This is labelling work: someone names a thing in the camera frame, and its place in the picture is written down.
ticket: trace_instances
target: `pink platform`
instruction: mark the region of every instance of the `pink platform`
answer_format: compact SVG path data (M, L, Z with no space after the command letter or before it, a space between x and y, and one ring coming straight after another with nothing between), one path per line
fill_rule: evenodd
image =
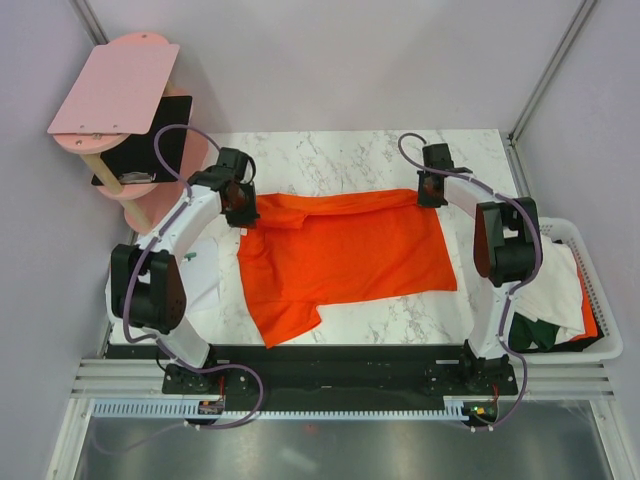
M102 153L124 142L129 134L147 133L178 49L178 45L171 45L162 35L152 32L124 35L96 47L48 132L65 150L78 155ZM169 91L165 94L188 95L178 88ZM206 139L187 132L180 174L188 178L202 168L208 149ZM117 195L104 186L97 188L114 200L135 200L150 220L151 229L182 194L178 182L123 187ZM137 225L126 211L125 219L139 233L149 230Z
M179 49L171 44L98 45L47 132L147 133Z

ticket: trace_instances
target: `folded shirt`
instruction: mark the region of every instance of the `folded shirt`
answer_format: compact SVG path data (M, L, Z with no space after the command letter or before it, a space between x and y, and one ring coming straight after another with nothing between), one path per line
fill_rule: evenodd
M260 219L238 262L266 346L318 325L318 305L455 291L436 211L416 201L412 190L258 196Z

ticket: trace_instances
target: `white laundry basket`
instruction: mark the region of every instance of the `white laundry basket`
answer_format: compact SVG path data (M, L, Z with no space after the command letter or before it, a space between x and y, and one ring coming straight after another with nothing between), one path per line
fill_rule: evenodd
M540 217L539 223L542 235L547 235L553 241L560 240L564 245L571 248L576 263L582 272L589 300L591 301L593 316L600 325L604 338L601 338L582 352L526 354L527 362L535 364L595 363L619 356L622 353L622 338L578 228L568 220L560 218Z

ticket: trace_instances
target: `white wall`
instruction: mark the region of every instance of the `white wall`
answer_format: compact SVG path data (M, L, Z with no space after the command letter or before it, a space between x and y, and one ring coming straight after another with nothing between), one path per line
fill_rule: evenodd
M624 340L609 371L640 446L640 3L602 0L520 142L546 215L580 229Z
M46 134L91 43L66 0L0 15L0 478L42 478L79 360L106 315L120 209Z
M579 0L89 0L182 46L214 132L510 129Z

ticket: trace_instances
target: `white marble surface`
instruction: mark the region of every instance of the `white marble surface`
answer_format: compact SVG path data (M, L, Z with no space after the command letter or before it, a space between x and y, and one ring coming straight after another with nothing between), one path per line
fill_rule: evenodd
M326 196L417 187L416 169L397 150L399 131L219 134L223 146L239 148L256 161L258 194ZM469 167L497 191L515 195L515 185L495 130L417 131L429 143L446 142L456 166ZM407 152L421 161L420 142L406 140ZM438 210L456 278L457 292L426 292L371 302L319 307L322 323L291 344L461 343L473 326L479 277L472 263L473 222L456 207ZM220 309L190 316L212 344L262 344L247 310L236 253L238 229L224 217L202 237L220 250ZM121 327L112 343L123 343Z

